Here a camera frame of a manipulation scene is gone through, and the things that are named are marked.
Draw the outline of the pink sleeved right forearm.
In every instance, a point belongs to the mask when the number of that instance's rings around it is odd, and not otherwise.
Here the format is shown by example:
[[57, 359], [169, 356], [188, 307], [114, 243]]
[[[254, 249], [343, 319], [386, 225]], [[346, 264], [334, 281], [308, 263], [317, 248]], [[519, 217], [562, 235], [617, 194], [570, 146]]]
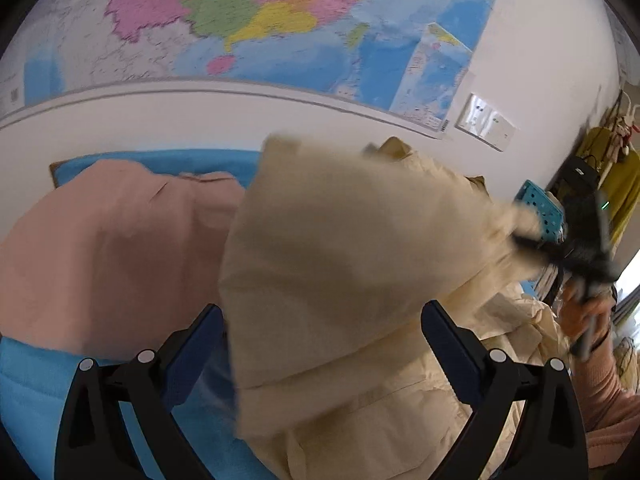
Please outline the pink sleeved right forearm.
[[611, 336], [586, 362], [573, 366], [572, 382], [586, 432], [589, 468], [611, 466], [639, 428], [639, 396], [620, 383]]

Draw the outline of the person's right hand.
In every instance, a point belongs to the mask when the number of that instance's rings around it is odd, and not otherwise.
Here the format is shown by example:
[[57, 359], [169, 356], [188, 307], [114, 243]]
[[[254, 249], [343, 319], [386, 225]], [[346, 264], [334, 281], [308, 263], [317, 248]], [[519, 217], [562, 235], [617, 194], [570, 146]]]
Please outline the person's right hand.
[[558, 322], [572, 344], [587, 335], [589, 352], [605, 341], [611, 326], [611, 313], [615, 306], [612, 292], [599, 292], [584, 298], [584, 285], [571, 278], [564, 286]]

